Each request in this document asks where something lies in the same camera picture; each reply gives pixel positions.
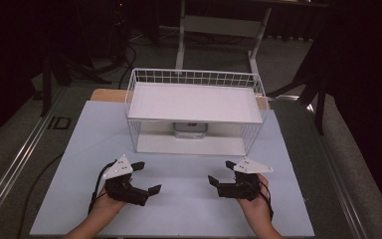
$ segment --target white table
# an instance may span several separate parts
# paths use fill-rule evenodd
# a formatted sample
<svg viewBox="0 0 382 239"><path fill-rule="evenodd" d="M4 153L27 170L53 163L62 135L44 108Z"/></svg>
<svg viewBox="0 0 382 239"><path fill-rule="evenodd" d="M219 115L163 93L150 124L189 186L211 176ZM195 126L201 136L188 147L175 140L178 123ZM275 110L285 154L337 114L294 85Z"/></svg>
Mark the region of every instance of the white table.
<svg viewBox="0 0 382 239"><path fill-rule="evenodd" d="M232 182L225 161L234 156L135 153L123 103L87 102L31 230L32 235L63 235L86 216L96 178L125 154L145 167L132 185L162 184L144 207L127 205L100 232L117 237L254 237L235 199L220 198L207 175ZM275 211L273 223L284 236L309 237L313 230L273 111L249 158L274 168L267 173Z"/></svg>

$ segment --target white mounting plate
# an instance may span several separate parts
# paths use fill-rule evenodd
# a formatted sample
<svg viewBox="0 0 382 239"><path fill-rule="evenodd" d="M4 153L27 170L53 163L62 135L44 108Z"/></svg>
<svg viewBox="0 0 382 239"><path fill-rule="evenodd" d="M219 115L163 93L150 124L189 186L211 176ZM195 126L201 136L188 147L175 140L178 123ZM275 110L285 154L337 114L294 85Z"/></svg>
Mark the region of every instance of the white mounting plate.
<svg viewBox="0 0 382 239"><path fill-rule="evenodd" d="M128 158L126 158L125 154L116 161L116 163L110 167L107 172L103 175L103 179L110 179L122 175L126 175L129 173L132 173L133 169L131 164L128 161Z"/></svg>
<svg viewBox="0 0 382 239"><path fill-rule="evenodd" d="M243 173L262 173L273 172L273 168L266 166L260 162L244 157L237 165L234 166L234 171Z"/></svg>

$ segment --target dark background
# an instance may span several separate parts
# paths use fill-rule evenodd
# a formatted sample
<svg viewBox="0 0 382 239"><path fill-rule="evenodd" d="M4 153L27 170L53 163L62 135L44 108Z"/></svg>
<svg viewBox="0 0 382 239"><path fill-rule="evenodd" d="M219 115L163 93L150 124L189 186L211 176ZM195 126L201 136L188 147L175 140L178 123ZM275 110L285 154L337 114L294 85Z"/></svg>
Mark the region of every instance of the dark background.
<svg viewBox="0 0 382 239"><path fill-rule="evenodd" d="M159 24L178 25L180 1L122 2L125 31L135 25L157 43ZM88 66L92 57L121 54L114 44L119 35L113 29L112 4L0 1L0 126L35 93L31 79L41 73L49 49ZM193 2L189 11L205 12L204 4ZM225 1L220 11L210 14L257 20L260 8L252 4ZM336 6L329 18L319 9L275 8L266 34L285 41L315 38L297 77L327 66L327 92L334 96L382 192L382 1L337 1Z"/></svg>

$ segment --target upper shelf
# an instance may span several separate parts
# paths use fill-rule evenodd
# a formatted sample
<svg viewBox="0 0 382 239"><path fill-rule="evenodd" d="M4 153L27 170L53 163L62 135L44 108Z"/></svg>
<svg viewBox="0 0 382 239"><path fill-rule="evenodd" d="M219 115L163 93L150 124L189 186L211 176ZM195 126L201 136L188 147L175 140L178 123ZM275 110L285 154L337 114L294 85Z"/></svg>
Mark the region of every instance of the upper shelf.
<svg viewBox="0 0 382 239"><path fill-rule="evenodd" d="M137 82L129 120L263 123L252 88Z"/></svg>

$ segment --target person's arm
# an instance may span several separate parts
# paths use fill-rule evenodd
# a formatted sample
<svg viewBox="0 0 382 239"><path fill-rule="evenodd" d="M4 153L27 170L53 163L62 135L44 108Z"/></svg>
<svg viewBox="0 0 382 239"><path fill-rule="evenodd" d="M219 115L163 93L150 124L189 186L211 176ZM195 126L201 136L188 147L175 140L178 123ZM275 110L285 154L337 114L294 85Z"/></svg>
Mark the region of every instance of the person's arm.
<svg viewBox="0 0 382 239"><path fill-rule="evenodd" d="M268 181L259 174L259 180L265 186L269 186ZM268 191L262 186L262 193L268 196ZM247 199L238 199L238 203L244 211L245 218L253 229L254 233L260 239L276 239L283 238L275 229L270 217L269 205L262 196L249 201Z"/></svg>
<svg viewBox="0 0 382 239"><path fill-rule="evenodd" d="M104 188L99 195L100 197L95 201L95 205L87 218L64 236L63 239L94 238L98 232L113 220L119 210L126 204L125 202L111 199L105 193Z"/></svg>

